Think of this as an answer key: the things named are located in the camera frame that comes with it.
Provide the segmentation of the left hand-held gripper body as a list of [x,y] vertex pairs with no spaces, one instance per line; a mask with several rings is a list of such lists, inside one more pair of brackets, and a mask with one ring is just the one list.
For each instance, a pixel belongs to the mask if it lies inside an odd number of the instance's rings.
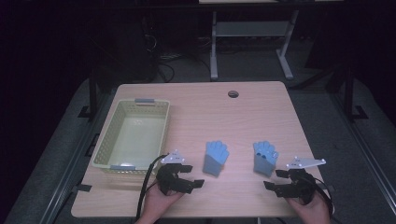
[[178,177],[179,166],[185,161],[177,149],[167,154],[160,160],[161,167],[157,172],[156,179],[163,194],[169,191],[186,193],[185,180]]

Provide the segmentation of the white metal table frame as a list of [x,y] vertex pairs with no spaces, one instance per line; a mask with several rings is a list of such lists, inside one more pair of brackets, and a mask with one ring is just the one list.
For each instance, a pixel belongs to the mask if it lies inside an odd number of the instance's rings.
[[326,2],[334,3],[343,0],[198,0],[202,6],[229,6],[229,7],[248,7],[258,9],[264,6],[280,6],[285,4],[291,7],[290,17],[282,21],[220,21],[218,17],[218,9],[212,12],[211,23],[211,50],[210,50],[210,78],[217,80],[219,78],[218,69],[218,53],[217,41],[220,37],[282,37],[283,45],[276,50],[276,57],[279,61],[281,69],[286,79],[294,79],[294,75],[290,70],[286,54],[294,32],[296,22],[301,12],[297,8],[298,4],[307,6],[311,4],[323,4]]

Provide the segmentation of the aluminium floor rail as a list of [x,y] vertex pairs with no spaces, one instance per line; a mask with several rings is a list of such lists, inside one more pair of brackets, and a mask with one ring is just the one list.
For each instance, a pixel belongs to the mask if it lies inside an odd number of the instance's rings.
[[57,184],[39,224],[55,224],[57,217],[67,205],[69,198],[78,192],[88,163],[98,142],[106,113],[113,99],[112,94],[99,93],[96,115],[83,128],[82,135],[67,163],[60,182]]
[[331,94],[330,98],[338,113],[340,114],[343,122],[351,133],[354,141],[358,145],[362,158],[365,161],[368,170],[372,174],[375,183],[379,187],[384,199],[386,200],[388,207],[392,211],[393,215],[396,216],[396,188],[391,185],[386,173],[380,166],[378,160],[369,147],[369,144],[364,140],[355,120],[351,119],[344,111],[343,103],[340,97],[336,94]]

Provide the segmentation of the pale yellow plastic basket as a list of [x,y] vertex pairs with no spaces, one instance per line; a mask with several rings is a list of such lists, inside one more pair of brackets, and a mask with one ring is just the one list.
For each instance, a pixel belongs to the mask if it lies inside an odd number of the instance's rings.
[[92,166],[108,173],[144,175],[163,154],[169,110],[165,100],[118,101],[102,130]]

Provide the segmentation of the person's left hand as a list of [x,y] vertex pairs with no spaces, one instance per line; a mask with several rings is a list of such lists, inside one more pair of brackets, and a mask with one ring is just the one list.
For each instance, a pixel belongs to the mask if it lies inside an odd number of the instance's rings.
[[157,184],[153,185],[147,191],[143,212],[135,224],[154,224],[183,196],[180,192],[165,195]]

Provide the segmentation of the person's right hand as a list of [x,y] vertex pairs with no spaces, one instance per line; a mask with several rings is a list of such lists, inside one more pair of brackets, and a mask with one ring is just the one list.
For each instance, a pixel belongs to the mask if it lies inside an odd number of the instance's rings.
[[286,202],[304,224],[331,224],[329,207],[318,192],[314,193],[312,201],[306,205],[292,198],[286,198]]

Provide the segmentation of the black metal stand post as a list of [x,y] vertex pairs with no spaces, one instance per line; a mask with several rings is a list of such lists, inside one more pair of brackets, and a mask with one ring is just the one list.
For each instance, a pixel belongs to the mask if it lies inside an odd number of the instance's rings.
[[89,104],[84,105],[78,116],[88,120],[93,120],[97,113],[97,87],[96,71],[92,69],[89,75]]
[[354,73],[350,66],[346,68],[344,90],[344,112],[350,122],[356,119],[368,119],[367,114],[360,105],[353,104]]

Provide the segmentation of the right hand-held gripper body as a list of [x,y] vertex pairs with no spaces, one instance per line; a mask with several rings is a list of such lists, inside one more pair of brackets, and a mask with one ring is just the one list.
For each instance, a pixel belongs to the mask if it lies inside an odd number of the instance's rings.
[[277,197],[283,198],[299,198],[304,204],[312,201],[314,193],[317,191],[322,196],[326,193],[318,186],[316,179],[305,169],[325,164],[324,159],[308,159],[295,156],[294,159],[286,165],[289,172],[291,182],[289,184],[276,187],[275,193]]

